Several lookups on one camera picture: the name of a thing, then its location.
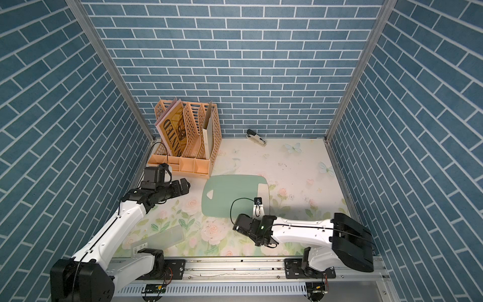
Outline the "green cutting board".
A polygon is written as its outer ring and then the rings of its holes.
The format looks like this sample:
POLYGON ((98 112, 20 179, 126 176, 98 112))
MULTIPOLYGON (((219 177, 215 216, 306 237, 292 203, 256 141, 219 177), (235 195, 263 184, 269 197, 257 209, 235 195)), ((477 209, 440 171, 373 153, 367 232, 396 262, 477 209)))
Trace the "green cutting board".
POLYGON ((267 183, 267 180, 262 176, 253 175, 210 177, 202 194, 203 215, 235 220, 239 214, 246 214, 260 219, 260 206, 254 205, 259 183, 267 183))

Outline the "cream white cleaver knife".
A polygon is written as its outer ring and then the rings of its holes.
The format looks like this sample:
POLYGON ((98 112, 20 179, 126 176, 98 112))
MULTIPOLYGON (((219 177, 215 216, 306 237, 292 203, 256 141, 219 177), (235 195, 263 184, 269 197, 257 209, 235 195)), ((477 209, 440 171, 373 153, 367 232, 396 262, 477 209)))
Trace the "cream white cleaver knife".
POLYGON ((270 214, 270 196, 269 196, 269 185, 267 183, 259 183, 257 188, 257 197, 262 199, 262 204, 260 205, 260 216, 270 214))

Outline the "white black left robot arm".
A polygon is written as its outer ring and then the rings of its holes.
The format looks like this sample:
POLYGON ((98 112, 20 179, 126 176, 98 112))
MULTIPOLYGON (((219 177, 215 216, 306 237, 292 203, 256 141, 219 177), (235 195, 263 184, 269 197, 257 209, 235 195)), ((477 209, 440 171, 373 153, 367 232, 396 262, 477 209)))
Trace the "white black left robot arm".
POLYGON ((190 187, 182 178, 143 182, 141 188, 128 191, 118 211, 83 248, 52 266, 52 301, 111 301, 118 290, 138 278, 160 279, 158 288, 143 292, 145 300, 151 301, 149 294, 161 294, 172 280, 182 278, 182 271, 166 264, 163 251, 158 249, 143 248, 124 262, 110 262, 130 230, 155 205, 188 194, 190 187))

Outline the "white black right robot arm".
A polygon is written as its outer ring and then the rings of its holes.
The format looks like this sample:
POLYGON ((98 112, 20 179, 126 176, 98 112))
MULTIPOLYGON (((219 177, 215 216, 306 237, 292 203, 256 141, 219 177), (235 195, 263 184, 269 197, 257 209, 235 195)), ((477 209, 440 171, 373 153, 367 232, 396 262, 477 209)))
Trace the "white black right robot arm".
POLYGON ((304 245, 298 265, 306 278, 330 277, 330 269, 339 266, 363 273, 374 271, 371 231, 343 213, 318 221, 288 220, 273 215, 256 219, 240 214, 233 222, 233 230, 248 237, 257 247, 304 245))

